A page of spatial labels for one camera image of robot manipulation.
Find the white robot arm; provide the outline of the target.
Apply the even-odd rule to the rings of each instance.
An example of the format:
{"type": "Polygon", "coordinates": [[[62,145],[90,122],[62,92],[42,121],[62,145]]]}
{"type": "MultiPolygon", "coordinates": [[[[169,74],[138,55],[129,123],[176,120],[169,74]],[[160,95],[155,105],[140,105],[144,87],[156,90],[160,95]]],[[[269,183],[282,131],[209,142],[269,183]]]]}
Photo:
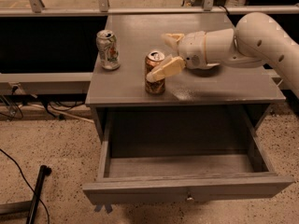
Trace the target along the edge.
{"type": "Polygon", "coordinates": [[[189,34],[163,34],[164,43],[178,55],[170,55],[153,68],[150,83],[174,76],[183,69],[210,69],[217,65],[253,68],[268,64],[299,97],[299,44],[264,13],[245,15],[236,27],[189,34]]]}

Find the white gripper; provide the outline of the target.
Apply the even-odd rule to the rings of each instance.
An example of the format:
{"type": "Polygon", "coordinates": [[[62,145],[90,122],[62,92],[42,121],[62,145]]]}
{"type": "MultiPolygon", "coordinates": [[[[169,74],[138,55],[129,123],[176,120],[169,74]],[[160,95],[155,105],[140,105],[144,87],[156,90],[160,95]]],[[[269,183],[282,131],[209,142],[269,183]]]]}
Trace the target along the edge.
{"type": "Polygon", "coordinates": [[[185,66],[189,69],[206,69],[204,52],[205,38],[206,33],[203,31],[186,35],[162,34],[161,39],[163,42],[173,50],[178,49],[179,56],[167,56],[146,75],[146,80],[153,83],[165,79],[166,77],[177,75],[185,66]]]}

